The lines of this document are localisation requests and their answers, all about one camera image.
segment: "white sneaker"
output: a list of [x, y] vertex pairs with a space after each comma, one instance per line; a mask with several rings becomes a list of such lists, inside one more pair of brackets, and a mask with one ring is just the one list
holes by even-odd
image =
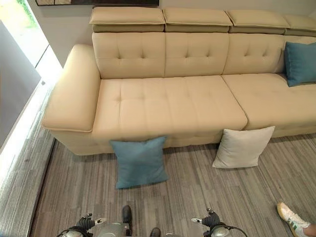
[[289, 224], [295, 237], [306, 237], [303, 233], [303, 228], [307, 228], [310, 225], [309, 222], [302, 220], [299, 215], [291, 211], [283, 202], [277, 205], [277, 211], [280, 217]]

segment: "sneaker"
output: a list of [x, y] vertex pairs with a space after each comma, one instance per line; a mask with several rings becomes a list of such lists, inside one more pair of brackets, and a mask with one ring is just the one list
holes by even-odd
[[277, 212], [280, 217], [289, 224], [292, 234], [295, 237], [306, 237], [303, 233], [303, 228], [307, 228], [310, 225], [309, 222], [302, 220], [299, 215], [291, 211], [283, 202], [277, 205]]
[[150, 233], [150, 237], [160, 237], [160, 229], [158, 228], [153, 228], [152, 232]]

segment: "headrest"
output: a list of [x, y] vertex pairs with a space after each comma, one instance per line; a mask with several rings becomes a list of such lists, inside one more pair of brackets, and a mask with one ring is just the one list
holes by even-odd
[[94, 32], [163, 32], [162, 11], [149, 7], [95, 7], [90, 24]]
[[223, 10], [168, 7], [163, 14], [166, 32], [228, 32], [232, 25]]
[[308, 16], [284, 15], [289, 24], [285, 35], [316, 37], [316, 20]]
[[226, 10], [233, 26], [230, 33], [284, 34], [289, 27], [282, 15], [263, 10]]

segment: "white pillow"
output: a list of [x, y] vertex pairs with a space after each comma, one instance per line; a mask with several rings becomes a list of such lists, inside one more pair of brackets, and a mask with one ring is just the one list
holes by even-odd
[[274, 130], [274, 126], [250, 131], [224, 129], [213, 167], [227, 169], [257, 166], [259, 155]]

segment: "sofa armrest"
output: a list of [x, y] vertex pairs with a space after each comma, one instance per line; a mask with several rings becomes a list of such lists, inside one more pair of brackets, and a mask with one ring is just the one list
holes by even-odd
[[100, 82], [93, 47], [75, 45], [47, 104], [43, 127], [50, 130], [91, 132]]

